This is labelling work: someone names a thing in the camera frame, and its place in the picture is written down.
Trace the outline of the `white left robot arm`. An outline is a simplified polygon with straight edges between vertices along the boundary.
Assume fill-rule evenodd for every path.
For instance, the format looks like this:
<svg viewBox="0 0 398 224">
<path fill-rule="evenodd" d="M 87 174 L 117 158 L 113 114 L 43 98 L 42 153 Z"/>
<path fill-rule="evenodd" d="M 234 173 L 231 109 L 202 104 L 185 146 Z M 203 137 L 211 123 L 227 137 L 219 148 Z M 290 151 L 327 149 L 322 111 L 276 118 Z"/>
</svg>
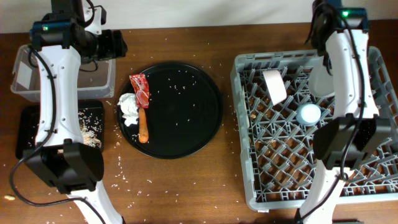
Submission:
<svg viewBox="0 0 398 224">
<path fill-rule="evenodd" d="M 22 161 L 76 203 L 88 223 L 123 223 L 103 184 L 102 152 L 84 143 L 77 85 L 82 65 L 124 57 L 127 45 L 120 31 L 103 29 L 103 6 L 52 1 L 51 7 L 30 30 L 40 74 L 40 120 L 35 149 Z"/>
</svg>

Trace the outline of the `white tissue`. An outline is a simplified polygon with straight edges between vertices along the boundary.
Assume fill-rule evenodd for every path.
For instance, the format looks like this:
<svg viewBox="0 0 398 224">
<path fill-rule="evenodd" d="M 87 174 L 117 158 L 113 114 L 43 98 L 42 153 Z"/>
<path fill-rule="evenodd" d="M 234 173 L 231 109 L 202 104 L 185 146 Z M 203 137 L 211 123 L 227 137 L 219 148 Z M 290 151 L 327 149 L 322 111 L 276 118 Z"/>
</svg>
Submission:
<svg viewBox="0 0 398 224">
<path fill-rule="evenodd" d="M 136 125 L 138 123 L 139 113 L 134 93 L 122 94 L 119 98 L 118 106 L 123 113 L 124 124 L 126 126 Z"/>
</svg>

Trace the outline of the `orange carrot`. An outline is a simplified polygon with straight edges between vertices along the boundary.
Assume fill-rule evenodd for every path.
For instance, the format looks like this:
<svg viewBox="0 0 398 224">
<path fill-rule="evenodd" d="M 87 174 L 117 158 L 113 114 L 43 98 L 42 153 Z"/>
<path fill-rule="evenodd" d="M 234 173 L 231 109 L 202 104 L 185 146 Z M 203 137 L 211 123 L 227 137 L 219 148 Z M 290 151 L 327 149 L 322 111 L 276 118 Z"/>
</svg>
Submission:
<svg viewBox="0 0 398 224">
<path fill-rule="evenodd" d="M 147 128 L 146 112 L 144 108 L 139 108 L 139 142 L 146 143 L 149 140 Z"/>
</svg>

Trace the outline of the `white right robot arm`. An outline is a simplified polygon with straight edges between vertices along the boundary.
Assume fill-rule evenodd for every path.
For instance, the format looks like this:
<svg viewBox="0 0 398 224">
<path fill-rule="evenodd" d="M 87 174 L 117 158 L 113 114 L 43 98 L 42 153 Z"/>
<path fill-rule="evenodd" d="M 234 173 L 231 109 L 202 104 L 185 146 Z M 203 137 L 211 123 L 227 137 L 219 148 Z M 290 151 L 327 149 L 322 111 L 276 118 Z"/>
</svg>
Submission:
<svg viewBox="0 0 398 224">
<path fill-rule="evenodd" d="M 333 119 L 314 133 L 317 160 L 309 194 L 295 214 L 296 223 L 331 223 L 343 187 L 392 132 L 379 115 L 368 68 L 368 15 L 363 7 L 341 1 L 314 1 L 307 42 L 323 58 L 312 70 L 315 87 L 329 85 Z"/>
</svg>

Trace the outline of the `rice and food waste pile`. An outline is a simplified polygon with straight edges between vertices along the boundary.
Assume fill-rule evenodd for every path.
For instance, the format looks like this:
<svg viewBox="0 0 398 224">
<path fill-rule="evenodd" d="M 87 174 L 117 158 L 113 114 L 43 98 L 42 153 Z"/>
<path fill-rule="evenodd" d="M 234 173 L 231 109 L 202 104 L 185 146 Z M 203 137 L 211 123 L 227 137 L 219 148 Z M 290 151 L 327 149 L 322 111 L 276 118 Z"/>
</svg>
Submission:
<svg viewBox="0 0 398 224">
<path fill-rule="evenodd" d="M 83 136 L 83 144 L 100 149 L 102 142 L 98 139 L 96 127 L 90 125 L 89 121 L 90 120 L 85 118 L 79 118 L 80 130 Z"/>
</svg>

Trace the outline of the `light blue plastic cup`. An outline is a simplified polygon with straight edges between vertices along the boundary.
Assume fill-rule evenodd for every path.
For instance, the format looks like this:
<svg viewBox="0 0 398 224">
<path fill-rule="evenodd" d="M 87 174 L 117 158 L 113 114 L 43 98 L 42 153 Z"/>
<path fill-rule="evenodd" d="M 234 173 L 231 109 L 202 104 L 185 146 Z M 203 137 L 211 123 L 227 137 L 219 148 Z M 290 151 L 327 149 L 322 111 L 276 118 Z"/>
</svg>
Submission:
<svg viewBox="0 0 398 224">
<path fill-rule="evenodd" d="M 304 126 L 313 126 L 321 118 L 321 110 L 314 104 L 301 105 L 297 108 L 296 113 L 296 120 Z"/>
</svg>

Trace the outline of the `grey round plate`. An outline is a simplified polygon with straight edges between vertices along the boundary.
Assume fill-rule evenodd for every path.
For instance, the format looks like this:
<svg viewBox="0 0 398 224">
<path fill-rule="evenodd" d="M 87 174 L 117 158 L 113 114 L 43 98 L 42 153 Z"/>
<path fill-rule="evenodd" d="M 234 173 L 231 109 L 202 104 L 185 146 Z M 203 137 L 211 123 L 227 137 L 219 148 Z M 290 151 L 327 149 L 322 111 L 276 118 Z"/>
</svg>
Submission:
<svg viewBox="0 0 398 224">
<path fill-rule="evenodd" d="M 330 76 L 323 65 L 324 56 L 318 59 L 308 78 L 308 88 L 313 96 L 318 98 L 332 97 L 335 95 L 333 77 Z"/>
</svg>

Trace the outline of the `red snack wrapper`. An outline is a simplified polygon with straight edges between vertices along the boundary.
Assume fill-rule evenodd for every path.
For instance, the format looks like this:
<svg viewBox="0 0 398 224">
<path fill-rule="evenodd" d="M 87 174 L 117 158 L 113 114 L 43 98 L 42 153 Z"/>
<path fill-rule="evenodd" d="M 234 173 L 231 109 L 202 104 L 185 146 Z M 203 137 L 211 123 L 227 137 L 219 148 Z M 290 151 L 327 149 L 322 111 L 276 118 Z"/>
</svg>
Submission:
<svg viewBox="0 0 398 224">
<path fill-rule="evenodd" d="M 149 107 L 149 83 L 143 73 L 130 75 L 129 79 L 136 96 L 136 104 L 139 108 Z"/>
</svg>

